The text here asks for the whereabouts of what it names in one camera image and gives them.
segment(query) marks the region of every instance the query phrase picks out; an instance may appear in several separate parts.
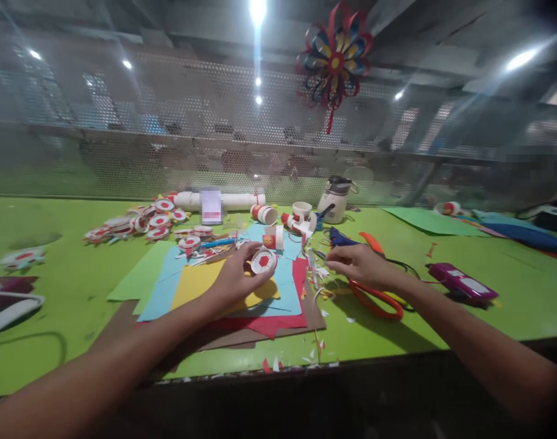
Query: thermos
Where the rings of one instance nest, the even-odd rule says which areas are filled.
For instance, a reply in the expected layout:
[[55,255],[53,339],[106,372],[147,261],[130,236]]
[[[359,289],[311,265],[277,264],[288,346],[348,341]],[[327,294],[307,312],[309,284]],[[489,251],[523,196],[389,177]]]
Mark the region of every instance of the thermos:
[[324,221],[326,223],[339,224],[344,219],[347,194],[350,190],[352,193],[358,193],[358,187],[350,179],[340,176],[329,177],[325,186],[325,192],[317,206],[318,212],[323,212],[331,203],[335,204],[335,207],[325,215]]

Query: ceiling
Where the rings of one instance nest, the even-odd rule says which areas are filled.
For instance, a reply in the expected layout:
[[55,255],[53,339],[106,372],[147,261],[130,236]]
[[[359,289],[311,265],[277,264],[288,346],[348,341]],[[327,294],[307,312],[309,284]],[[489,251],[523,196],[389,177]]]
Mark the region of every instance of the ceiling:
[[[264,68],[292,71],[305,32],[335,0],[267,0]],[[370,75],[406,83],[548,102],[557,94],[557,0],[349,0],[368,12]],[[164,45],[183,56],[252,65],[248,0],[0,0],[0,26]],[[528,65],[497,77],[546,41]]]

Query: white cylinder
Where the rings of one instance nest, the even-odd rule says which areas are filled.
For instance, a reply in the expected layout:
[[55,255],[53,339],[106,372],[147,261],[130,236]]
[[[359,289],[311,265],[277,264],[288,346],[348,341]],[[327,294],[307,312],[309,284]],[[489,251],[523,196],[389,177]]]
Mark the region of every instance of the white cylinder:
[[[198,212],[201,205],[199,192],[179,192],[174,196],[175,206],[186,212]],[[253,204],[266,204],[264,194],[222,194],[225,210],[249,210]]]

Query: scissors handle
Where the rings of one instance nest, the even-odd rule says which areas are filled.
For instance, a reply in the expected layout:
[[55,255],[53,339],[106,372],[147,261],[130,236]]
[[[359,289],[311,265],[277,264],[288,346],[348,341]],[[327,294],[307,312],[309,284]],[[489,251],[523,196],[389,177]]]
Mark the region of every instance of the scissors handle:
[[[387,296],[384,293],[381,293],[377,290],[372,290],[371,288],[366,288],[364,285],[360,285],[358,282],[352,279],[348,279],[350,284],[350,289],[356,295],[360,303],[368,308],[373,314],[377,315],[378,317],[389,319],[389,320],[400,320],[404,315],[404,310],[402,306],[398,302],[396,302],[393,298]],[[388,311],[384,311],[380,308],[377,304],[372,302],[370,299],[366,297],[366,293],[380,299],[384,303],[390,305],[394,310],[395,313],[391,313]]]

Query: blue glue gun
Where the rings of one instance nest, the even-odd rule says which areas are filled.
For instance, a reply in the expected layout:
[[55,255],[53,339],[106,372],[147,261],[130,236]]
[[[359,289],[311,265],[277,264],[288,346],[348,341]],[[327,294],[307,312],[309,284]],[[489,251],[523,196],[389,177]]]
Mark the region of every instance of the blue glue gun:
[[350,238],[345,236],[335,227],[331,227],[329,229],[329,240],[332,244],[332,248],[335,246],[347,246],[347,245],[359,244],[359,242],[352,241]]

